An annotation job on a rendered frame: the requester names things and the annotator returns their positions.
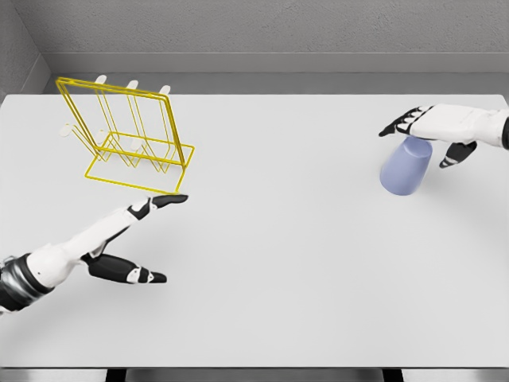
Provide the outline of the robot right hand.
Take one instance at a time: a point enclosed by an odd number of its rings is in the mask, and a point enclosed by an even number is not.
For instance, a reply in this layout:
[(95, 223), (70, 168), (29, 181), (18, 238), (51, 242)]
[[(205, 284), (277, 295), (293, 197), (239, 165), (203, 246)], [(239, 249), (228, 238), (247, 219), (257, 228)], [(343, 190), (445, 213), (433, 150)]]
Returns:
[(450, 144), (442, 169), (463, 162), (477, 148), (477, 143), (490, 142), (495, 135), (489, 127), (485, 111), (474, 107), (437, 104), (415, 107), (399, 116), (379, 132), (380, 137), (401, 133), (416, 138)]

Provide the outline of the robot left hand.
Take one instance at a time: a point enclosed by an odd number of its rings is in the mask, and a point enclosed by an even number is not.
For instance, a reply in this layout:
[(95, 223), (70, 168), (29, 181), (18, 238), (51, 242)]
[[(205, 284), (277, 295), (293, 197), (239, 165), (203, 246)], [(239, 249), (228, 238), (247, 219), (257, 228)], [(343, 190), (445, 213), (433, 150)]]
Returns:
[(148, 197), (98, 220), (66, 241), (62, 248), (85, 263), (89, 275), (93, 277), (125, 284), (166, 283), (167, 277), (162, 273), (150, 271), (128, 259), (108, 255), (104, 250), (112, 240), (152, 212), (187, 200), (188, 196), (184, 194)]

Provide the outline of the lavender blue cup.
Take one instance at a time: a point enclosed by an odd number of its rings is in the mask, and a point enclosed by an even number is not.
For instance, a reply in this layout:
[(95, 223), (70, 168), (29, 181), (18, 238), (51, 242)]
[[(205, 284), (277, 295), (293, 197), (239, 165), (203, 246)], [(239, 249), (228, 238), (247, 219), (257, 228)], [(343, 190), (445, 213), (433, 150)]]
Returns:
[(408, 136), (384, 163), (379, 180), (385, 190), (399, 196), (414, 193), (425, 176), (433, 153), (432, 145)]

